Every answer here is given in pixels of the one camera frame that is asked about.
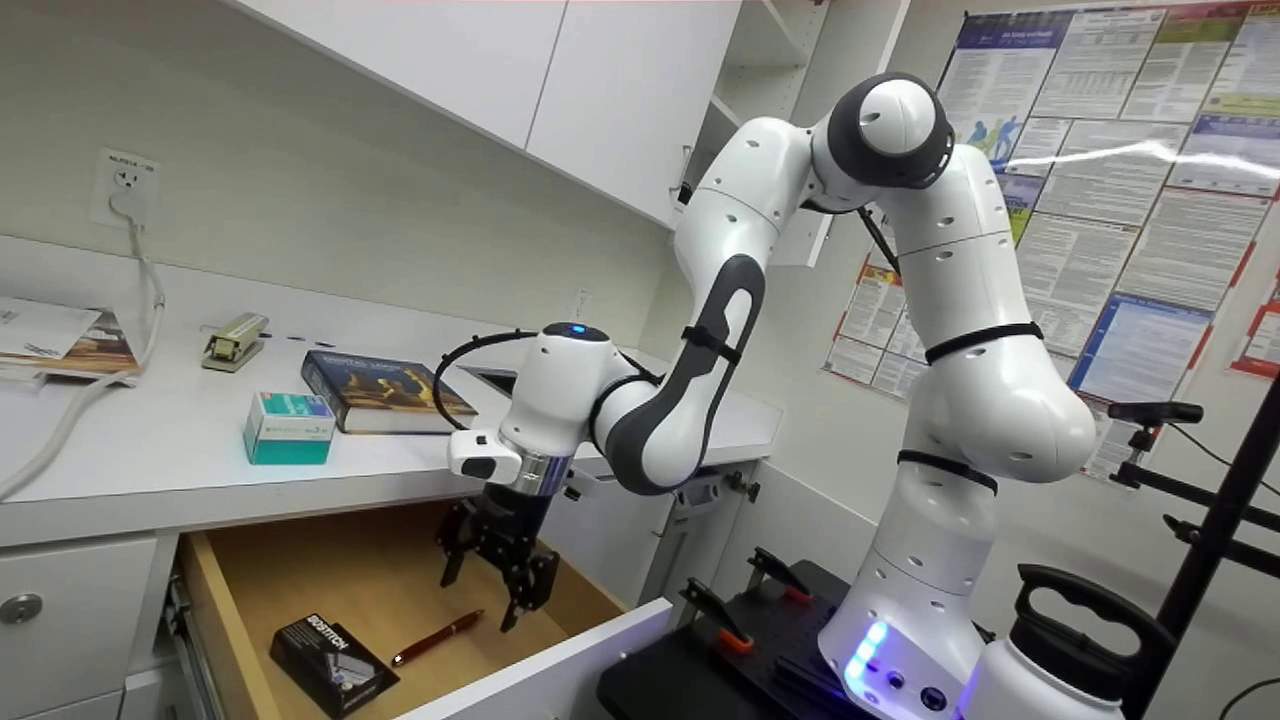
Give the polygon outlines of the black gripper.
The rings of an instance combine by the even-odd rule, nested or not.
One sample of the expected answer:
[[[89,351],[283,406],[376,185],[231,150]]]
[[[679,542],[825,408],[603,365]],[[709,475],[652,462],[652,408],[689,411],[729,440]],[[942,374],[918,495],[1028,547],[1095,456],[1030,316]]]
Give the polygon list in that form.
[[[439,526],[439,590],[457,586],[467,553],[480,553],[504,578],[506,606],[501,634],[512,634],[533,606],[553,597],[554,586],[558,556],[535,543],[543,515],[547,495],[524,495],[495,484],[480,495],[457,501]]]

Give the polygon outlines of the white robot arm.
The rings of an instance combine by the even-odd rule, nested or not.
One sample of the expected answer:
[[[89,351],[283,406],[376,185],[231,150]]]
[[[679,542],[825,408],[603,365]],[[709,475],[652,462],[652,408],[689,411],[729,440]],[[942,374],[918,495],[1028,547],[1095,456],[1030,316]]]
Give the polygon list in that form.
[[[994,487],[1079,473],[1095,423],[1030,321],[989,156],[900,74],[861,82],[807,129],[755,115],[725,140],[670,234],[690,316],[658,374],[591,325],[524,337],[504,415],[449,440],[449,466],[480,491],[449,514],[445,553],[495,563],[524,618],[554,586],[540,526],[575,452],[591,447],[634,495],[689,484],[797,215],[866,227],[897,281],[891,330],[908,340],[825,349],[829,375],[903,406],[891,495],[815,634],[836,698],[879,720],[1076,712],[1085,698],[1024,635],[984,642],[968,602],[994,542]]]

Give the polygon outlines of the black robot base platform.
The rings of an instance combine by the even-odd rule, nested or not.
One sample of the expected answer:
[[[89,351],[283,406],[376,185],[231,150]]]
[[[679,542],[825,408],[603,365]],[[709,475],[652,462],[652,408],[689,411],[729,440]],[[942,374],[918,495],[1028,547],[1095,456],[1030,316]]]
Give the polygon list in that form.
[[[870,720],[815,654],[844,580],[766,547],[748,569],[732,602],[689,586],[689,619],[600,673],[609,720]]]

